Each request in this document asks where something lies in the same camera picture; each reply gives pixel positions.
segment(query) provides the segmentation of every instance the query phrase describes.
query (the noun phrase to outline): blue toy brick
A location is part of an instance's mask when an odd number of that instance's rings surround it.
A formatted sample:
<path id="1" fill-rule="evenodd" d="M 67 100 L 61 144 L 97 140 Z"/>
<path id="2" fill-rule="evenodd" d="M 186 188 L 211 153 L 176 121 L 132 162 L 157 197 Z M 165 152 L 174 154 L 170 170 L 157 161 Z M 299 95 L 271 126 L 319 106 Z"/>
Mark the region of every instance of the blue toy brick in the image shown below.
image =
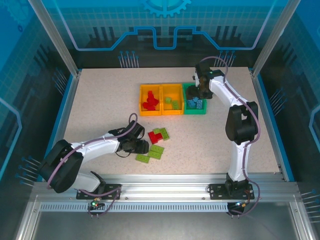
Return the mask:
<path id="1" fill-rule="evenodd" d="M 193 100 L 188 100 L 186 103 L 188 104 L 189 108 L 191 108 L 191 109 L 196 107 L 196 103 Z"/>
<path id="2" fill-rule="evenodd" d="M 198 101 L 196 102 L 196 109 L 202 109 L 202 105 L 203 105 L 202 100 L 198 100 Z"/>

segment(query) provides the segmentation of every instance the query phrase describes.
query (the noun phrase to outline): green toy brick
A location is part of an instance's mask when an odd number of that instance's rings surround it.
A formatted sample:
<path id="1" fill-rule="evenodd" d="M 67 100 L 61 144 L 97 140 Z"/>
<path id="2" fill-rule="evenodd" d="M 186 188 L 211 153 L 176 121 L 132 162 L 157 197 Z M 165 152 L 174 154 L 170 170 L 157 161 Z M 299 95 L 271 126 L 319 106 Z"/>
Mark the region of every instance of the green toy brick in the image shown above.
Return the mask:
<path id="1" fill-rule="evenodd" d="M 170 104 L 171 103 L 171 97 L 167 96 L 164 101 L 165 101 L 166 104 Z"/>
<path id="2" fill-rule="evenodd" d="M 164 141 L 169 139 L 169 134 L 167 133 L 167 130 L 165 128 L 160 128 L 160 133 Z"/>
<path id="3" fill-rule="evenodd" d="M 149 151 L 148 152 L 148 156 L 150 157 L 150 158 L 154 158 L 154 159 L 161 159 L 161 153 L 159 153 L 159 152 L 155 152 L 155 151 Z"/>
<path id="4" fill-rule="evenodd" d="M 179 103 L 178 103 L 178 101 L 172 101 L 172 108 L 173 108 L 173 110 L 179 110 Z"/>
<path id="5" fill-rule="evenodd" d="M 141 155 L 141 154 L 137 154 L 135 157 L 135 160 L 147 164 L 147 163 L 149 163 L 150 157 L 145 156 L 145 155 Z"/>
<path id="6" fill-rule="evenodd" d="M 154 134 L 159 134 L 159 133 L 160 133 L 160 129 L 159 129 L 159 128 L 153 129 L 153 133 L 154 133 Z"/>
<path id="7" fill-rule="evenodd" d="M 152 152 L 156 152 L 159 154 L 162 154 L 164 152 L 165 148 L 162 146 L 157 146 L 157 145 L 151 145 L 150 151 Z"/>

